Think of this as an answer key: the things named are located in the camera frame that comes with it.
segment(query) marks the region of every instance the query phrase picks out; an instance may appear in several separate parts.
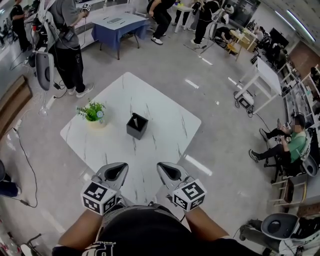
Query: man in green shirt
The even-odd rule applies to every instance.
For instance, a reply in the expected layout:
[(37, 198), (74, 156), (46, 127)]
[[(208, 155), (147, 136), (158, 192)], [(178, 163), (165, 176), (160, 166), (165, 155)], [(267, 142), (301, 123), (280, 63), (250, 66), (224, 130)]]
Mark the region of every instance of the man in green shirt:
[[(264, 153), (256, 153), (252, 149), (249, 150), (249, 156), (256, 162), (267, 158), (279, 156), (282, 164), (290, 164), (300, 158), (301, 151), (304, 149), (307, 139), (305, 130), (305, 118), (302, 114), (298, 114), (293, 118), (290, 124), (291, 129), (285, 128), (280, 122), (278, 127), (271, 132), (265, 132), (262, 128), (259, 130), (265, 141), (281, 136), (281, 144), (273, 148), (269, 148)], [(285, 137), (290, 137), (291, 141), (286, 142)]]

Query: white sneaker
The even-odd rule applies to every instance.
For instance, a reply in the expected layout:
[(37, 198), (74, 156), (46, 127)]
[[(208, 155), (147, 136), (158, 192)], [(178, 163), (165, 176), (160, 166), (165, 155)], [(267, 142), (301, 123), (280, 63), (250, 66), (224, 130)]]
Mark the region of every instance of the white sneaker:
[(199, 45), (200, 45), (200, 43), (196, 43), (196, 42), (195, 42), (195, 39), (191, 39), (190, 42), (191, 42), (191, 44), (196, 45), (196, 46), (199, 46)]
[(83, 96), (85, 96), (87, 93), (90, 93), (93, 89), (95, 88), (95, 84), (92, 82), (92, 83), (89, 83), (85, 86), (85, 89), (83, 92), (77, 92), (76, 93), (76, 97), (77, 98), (82, 98)]
[(76, 92), (76, 87), (73, 87), (72, 89), (67, 89), (69, 95), (74, 95)]
[(22, 191), (21, 191), (21, 188), (16, 186), (16, 188), (18, 189), (18, 195), (21, 195)]
[(160, 46), (164, 44), (160, 39), (155, 38), (154, 36), (151, 37), (151, 41), (154, 41), (157, 45), (160, 45)]

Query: black shirt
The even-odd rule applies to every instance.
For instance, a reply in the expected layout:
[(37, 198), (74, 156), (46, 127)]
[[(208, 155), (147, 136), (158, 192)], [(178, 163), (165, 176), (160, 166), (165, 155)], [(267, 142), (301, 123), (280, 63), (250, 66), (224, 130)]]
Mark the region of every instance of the black shirt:
[[(153, 4), (155, 0), (151, 0), (146, 8), (146, 10), (149, 12), (151, 5)], [(161, 10), (168, 10), (171, 6), (174, 5), (176, 0), (161, 0), (161, 3), (159, 3), (155, 8), (154, 12), (161, 11)]]
[(203, 9), (200, 9), (199, 19), (205, 22), (211, 22), (213, 19), (212, 14), (220, 9), (216, 1), (205, 2)]
[(57, 246), (52, 256), (258, 256), (234, 239), (197, 239), (172, 214), (135, 208), (113, 217), (84, 251)]
[(226, 26), (219, 27), (215, 32), (215, 36), (218, 38), (222, 38), (222, 33), (224, 33), (225, 39), (227, 40), (231, 39), (232, 36), (230, 35), (230, 28)]
[(16, 19), (14, 20), (13, 19), (13, 16), (15, 15), (22, 15), (24, 14), (24, 11), (22, 10), (22, 7), (20, 4), (15, 4), (10, 12), (10, 18), (12, 20), (12, 26), (14, 27), (21, 27), (21, 26), (25, 26), (24, 24), (24, 19), (23, 18), (19, 18), (19, 19)]

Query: white robot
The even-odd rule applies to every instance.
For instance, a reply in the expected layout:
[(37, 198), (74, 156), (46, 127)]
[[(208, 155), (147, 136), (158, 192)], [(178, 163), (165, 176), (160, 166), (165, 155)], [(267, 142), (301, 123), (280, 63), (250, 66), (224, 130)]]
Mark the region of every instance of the white robot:
[[(189, 212), (204, 202), (207, 194), (206, 189), (198, 179), (192, 178), (182, 166), (170, 162), (159, 162), (156, 168), (167, 188), (167, 198), (173, 204)], [(84, 185), (81, 191), (82, 205), (99, 215), (108, 212), (121, 200), (121, 197), (122, 203), (128, 206), (129, 200), (121, 196), (120, 191), (128, 171), (129, 166), (125, 162), (102, 166)]]

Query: black box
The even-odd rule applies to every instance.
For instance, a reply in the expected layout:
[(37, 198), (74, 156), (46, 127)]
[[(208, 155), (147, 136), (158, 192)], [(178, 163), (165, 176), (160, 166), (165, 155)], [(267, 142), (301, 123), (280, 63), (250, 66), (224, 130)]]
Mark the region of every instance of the black box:
[(147, 119), (145, 119), (141, 115), (132, 113), (132, 117), (130, 118), (129, 122), (126, 124), (126, 133), (140, 140), (147, 129), (147, 125), (148, 125)]

